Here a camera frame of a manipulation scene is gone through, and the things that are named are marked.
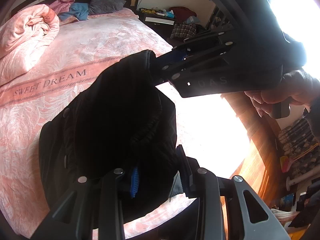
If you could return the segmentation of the person's right hand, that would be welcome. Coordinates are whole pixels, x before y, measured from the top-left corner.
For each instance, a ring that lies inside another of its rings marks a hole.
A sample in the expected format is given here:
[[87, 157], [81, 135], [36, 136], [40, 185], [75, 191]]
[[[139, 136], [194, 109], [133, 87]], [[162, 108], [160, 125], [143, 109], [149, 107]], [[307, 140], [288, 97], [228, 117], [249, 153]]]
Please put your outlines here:
[[271, 114], [273, 105], [289, 99], [289, 104], [311, 108], [319, 100], [319, 80], [306, 71], [293, 70], [284, 74], [280, 84], [272, 89], [246, 91], [259, 116]]

